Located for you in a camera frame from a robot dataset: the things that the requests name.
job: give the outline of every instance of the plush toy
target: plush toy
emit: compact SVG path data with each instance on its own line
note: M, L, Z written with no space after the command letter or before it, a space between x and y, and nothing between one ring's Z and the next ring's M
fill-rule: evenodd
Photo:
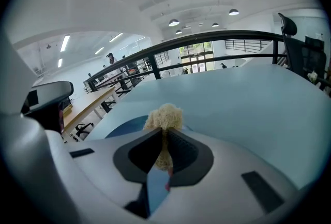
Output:
M182 110L169 103L162 105L158 110L152 111L146 120L143 129L162 128L162 150L155 162L155 166L162 171L172 169L172 159L168 152L168 128L181 129L182 124Z

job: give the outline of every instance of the ceiling light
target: ceiling light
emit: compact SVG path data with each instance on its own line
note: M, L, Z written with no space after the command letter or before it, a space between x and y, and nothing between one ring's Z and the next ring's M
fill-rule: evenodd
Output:
M117 37L120 37L123 33L119 33L117 36L113 37L112 39L109 40L109 43L114 41Z
M69 38L70 38L70 36L65 36L64 37L60 52L63 52L66 49Z
M175 26L178 24L179 24L179 21L177 19L171 19L169 22L169 26Z
M94 54L98 54L104 47L100 48L97 52L95 52Z
M237 15L237 14L239 14L239 11L237 9L231 9L229 11L229 15Z

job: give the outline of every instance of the standing person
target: standing person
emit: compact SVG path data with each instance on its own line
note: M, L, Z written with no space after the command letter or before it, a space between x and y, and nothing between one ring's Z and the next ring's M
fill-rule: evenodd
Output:
M106 57L109 57L109 63L110 63L110 65L112 65L115 62L117 62L117 59L114 58L113 53L109 53ZM117 69L116 70L116 74L120 74L121 72L122 72L121 69ZM118 80L123 79L122 75L119 75L117 77L117 79ZM119 83L121 84L122 90L128 89L128 86L126 86L125 81L119 81Z

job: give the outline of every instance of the ceiling fixture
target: ceiling fixture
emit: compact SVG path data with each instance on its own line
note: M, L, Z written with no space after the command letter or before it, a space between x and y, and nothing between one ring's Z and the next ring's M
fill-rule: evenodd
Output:
M60 52L63 52L66 49L67 43L69 41L69 38L70 38L69 35L64 37L63 42L62 42L62 46L61 46L61 49L60 49Z
M94 54L98 54L104 47L100 48L97 52L95 52Z
M171 19L169 22L169 26L176 26L179 24L179 21L177 19Z
M237 14L239 14L239 11L237 9L231 9L229 11L229 15L237 15Z
M60 66L62 66L62 58L60 58L59 60L58 60L58 63L57 63L57 67L59 68Z
M126 45L125 47L122 47L122 48L120 48L119 50L122 50L123 48L126 48L128 45Z
M109 43L114 41L117 37L120 37L123 33L119 33L117 36L113 37L112 39L109 40Z

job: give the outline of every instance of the office chair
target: office chair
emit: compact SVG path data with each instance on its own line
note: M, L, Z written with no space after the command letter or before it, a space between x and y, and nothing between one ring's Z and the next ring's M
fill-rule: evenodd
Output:
M86 127L88 127L89 125L93 126L94 127L94 124L93 123L88 123L87 125L84 125L84 124L78 124L75 129L77 130L76 132L76 135L77 137L79 137L82 133L85 133L85 134L89 134L88 131L85 131L84 129Z
M326 64L326 54L323 52L324 42L312 38L306 38L306 42L302 42L292 38L297 33L295 23L281 13L278 15L283 23L281 30L289 69L306 80L308 80L307 74L314 71L318 75L317 82L321 83L321 90L326 86L331 87L331 83L324 79Z

